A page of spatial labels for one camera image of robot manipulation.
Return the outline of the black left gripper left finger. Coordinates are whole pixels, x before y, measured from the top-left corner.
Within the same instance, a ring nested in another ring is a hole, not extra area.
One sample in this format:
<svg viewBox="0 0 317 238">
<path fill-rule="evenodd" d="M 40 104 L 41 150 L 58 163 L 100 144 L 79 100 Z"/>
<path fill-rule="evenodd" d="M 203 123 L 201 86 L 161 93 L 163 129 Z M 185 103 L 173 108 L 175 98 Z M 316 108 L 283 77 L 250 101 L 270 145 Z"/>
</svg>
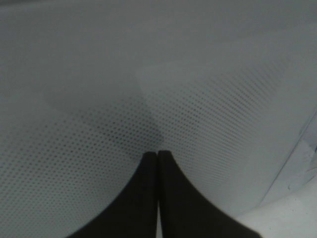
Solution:
<svg viewBox="0 0 317 238">
<path fill-rule="evenodd" d="M 155 238 L 158 218 L 158 158 L 143 154 L 132 178 L 114 201 L 71 238 Z"/>
</svg>

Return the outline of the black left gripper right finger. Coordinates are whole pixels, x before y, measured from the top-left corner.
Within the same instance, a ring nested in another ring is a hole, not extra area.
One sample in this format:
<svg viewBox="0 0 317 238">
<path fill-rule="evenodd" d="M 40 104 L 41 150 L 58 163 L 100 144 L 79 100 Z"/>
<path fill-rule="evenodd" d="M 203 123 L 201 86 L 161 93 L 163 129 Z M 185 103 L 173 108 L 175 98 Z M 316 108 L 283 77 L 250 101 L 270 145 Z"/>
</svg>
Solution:
<svg viewBox="0 0 317 238">
<path fill-rule="evenodd" d="M 186 178 L 170 151 L 158 153 L 158 201 L 164 238 L 259 238 L 210 203 Z"/>
</svg>

